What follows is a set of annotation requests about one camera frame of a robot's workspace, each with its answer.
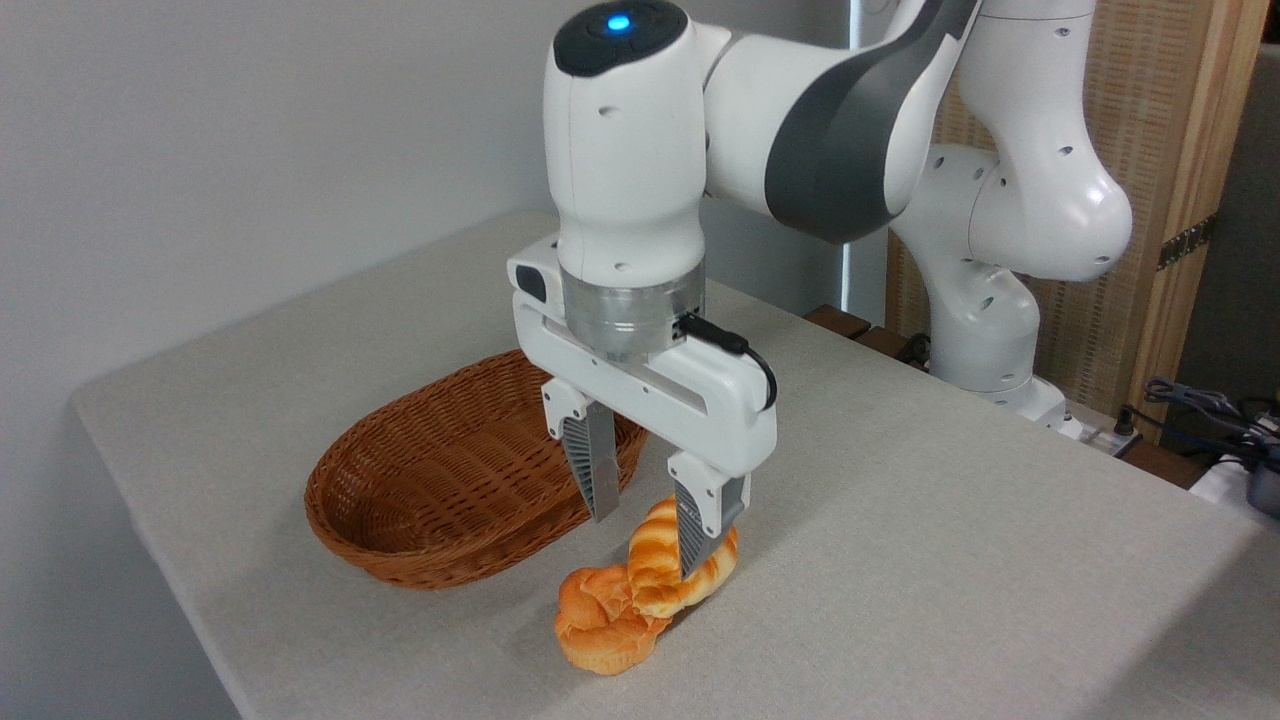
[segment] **cable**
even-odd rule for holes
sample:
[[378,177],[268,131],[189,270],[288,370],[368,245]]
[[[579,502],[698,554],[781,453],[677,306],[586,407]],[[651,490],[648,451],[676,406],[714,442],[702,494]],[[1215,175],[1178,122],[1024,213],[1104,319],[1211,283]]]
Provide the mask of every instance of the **cable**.
[[769,364],[764,361],[764,357],[760,357],[759,352],[751,350],[745,337],[726,331],[707,318],[694,315],[692,313],[681,315],[676,320],[676,329],[698,340],[707,341],[731,355],[746,355],[754,360],[760,366],[760,372],[764,373],[764,379],[769,386],[769,392],[760,413],[773,407],[773,404],[778,400],[778,379],[773,375],[773,368],[769,368]]
[[893,360],[900,363],[919,363],[922,366],[928,365],[929,352],[932,351],[932,340],[924,333],[915,333],[906,340],[906,345],[902,350],[897,351]]
[[[1207,410],[1207,413],[1210,413],[1210,414],[1212,414],[1215,416],[1219,415],[1219,414],[1216,414],[1216,413],[1213,413],[1211,410]],[[1172,428],[1172,429],[1175,429],[1175,430],[1192,432],[1192,430],[1188,430],[1185,428],[1187,424],[1188,424],[1188,423],[1185,423],[1185,420],[1188,418],[1203,418],[1203,416],[1204,415],[1202,413],[1198,413],[1198,411],[1196,411],[1196,410],[1193,410],[1190,407],[1181,407],[1181,411],[1170,410],[1169,411],[1169,418],[1165,420],[1165,423],[1167,423],[1169,427]],[[1239,438],[1244,437],[1248,433],[1248,428],[1244,428],[1242,425],[1231,423],[1230,420],[1222,420],[1221,423],[1215,423],[1215,427],[1224,428],[1224,429],[1228,429],[1228,430],[1233,430],[1230,434],[1228,434],[1224,438],[1216,438],[1216,439],[1222,439],[1225,442],[1235,442],[1235,441],[1238,441]]]
[[1203,447],[1203,448],[1207,448],[1207,450],[1212,450],[1215,452],[1221,452],[1222,455],[1234,455],[1236,457],[1243,457],[1245,460],[1252,460],[1254,462],[1271,462],[1271,461],[1274,461],[1274,459],[1268,454],[1254,452],[1252,445],[1244,445],[1244,443],[1242,443],[1242,445],[1230,445],[1230,443],[1212,441],[1212,439],[1207,439],[1207,438],[1202,438],[1202,437],[1189,436],[1187,433],[1178,432],[1176,429],[1174,429],[1167,423],[1161,423],[1160,420],[1152,418],[1151,415],[1147,415],[1142,410],[1138,410],[1133,405],[1121,405],[1121,409],[1132,413],[1134,416],[1137,416],[1137,418],[1139,418],[1139,419],[1142,419],[1142,420],[1144,420],[1144,421],[1147,421],[1147,423],[1149,423],[1149,424],[1152,424],[1152,425],[1155,425],[1155,427],[1165,430],[1166,433],[1169,433],[1169,434],[1171,434],[1171,436],[1174,436],[1178,439],[1181,439],[1184,442],[1189,442],[1192,445],[1196,445],[1196,446],[1199,446],[1199,447]]
[[755,364],[764,372],[764,379],[769,383],[769,395],[764,401],[764,407],[762,409],[768,410],[769,407],[773,407],[774,402],[778,401],[778,379],[773,377],[773,368],[769,368],[769,364],[764,361],[764,357],[760,357],[759,352],[748,347],[746,355],[751,360],[755,360]]
[[[1143,400],[1147,402],[1179,405],[1193,410],[1201,418],[1219,428],[1240,434],[1254,430],[1280,439],[1280,434],[1271,428],[1262,425],[1256,420],[1249,420],[1235,405],[1231,404],[1226,395],[1221,392],[1196,389],[1190,386],[1157,377],[1151,378],[1143,386]],[[1172,418],[1169,423],[1170,427],[1176,425],[1178,420],[1181,420],[1185,415],[1187,414]]]

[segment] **table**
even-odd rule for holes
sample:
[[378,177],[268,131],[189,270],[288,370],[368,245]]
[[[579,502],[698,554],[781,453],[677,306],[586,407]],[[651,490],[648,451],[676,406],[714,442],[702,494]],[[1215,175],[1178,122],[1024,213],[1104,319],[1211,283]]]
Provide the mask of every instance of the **table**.
[[730,582],[617,678],[570,666],[559,580],[671,492],[493,578],[384,585],[302,510],[366,413],[515,346],[499,218],[120,370],[73,406],[246,717],[1280,716],[1280,538],[712,283],[780,378]]

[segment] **bread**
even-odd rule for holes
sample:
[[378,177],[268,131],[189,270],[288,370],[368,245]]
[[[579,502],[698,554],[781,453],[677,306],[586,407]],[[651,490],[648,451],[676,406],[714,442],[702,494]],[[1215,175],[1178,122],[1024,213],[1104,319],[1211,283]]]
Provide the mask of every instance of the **bread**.
[[577,667],[617,675],[653,653],[671,616],[716,592],[737,566],[737,529],[680,580],[676,498],[654,505],[631,536],[626,565],[581,568],[561,583],[556,639]]
[[631,534],[627,580],[632,602],[645,615],[671,618],[716,592],[737,566],[737,528],[687,580],[680,579],[676,498],[654,505]]
[[631,603],[625,565],[581,568],[561,583],[556,638],[564,657],[584,670],[617,675],[649,657],[669,624]]

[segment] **wicker basket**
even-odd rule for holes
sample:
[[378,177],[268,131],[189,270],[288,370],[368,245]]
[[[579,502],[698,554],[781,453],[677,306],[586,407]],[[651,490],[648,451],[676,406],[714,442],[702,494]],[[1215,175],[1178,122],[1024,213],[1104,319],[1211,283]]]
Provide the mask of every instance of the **wicker basket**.
[[[375,410],[311,473],[311,529],[379,580],[419,589],[479,580],[538,552],[590,516],[547,434],[548,379],[513,350]],[[621,487],[648,438],[617,419]]]

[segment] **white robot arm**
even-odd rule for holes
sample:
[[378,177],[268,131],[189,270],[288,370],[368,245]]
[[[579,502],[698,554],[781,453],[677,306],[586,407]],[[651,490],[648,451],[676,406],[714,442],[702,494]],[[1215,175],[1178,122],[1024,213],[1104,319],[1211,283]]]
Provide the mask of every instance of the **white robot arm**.
[[931,307],[938,378],[1075,437],[1061,391],[1033,377],[1036,299],[1012,273],[1091,281],[1124,252],[1129,200],[1084,127],[1094,0],[986,0],[960,59],[960,96],[997,152],[929,152],[893,231]]
[[687,575],[750,503],[776,384],[708,323],[698,206],[719,195],[832,241],[897,215],[979,0],[915,0],[876,47],[829,50],[692,22],[662,0],[589,8],[547,60],[561,229],[508,261],[520,345],[593,515],[617,502],[613,411],[678,448]]

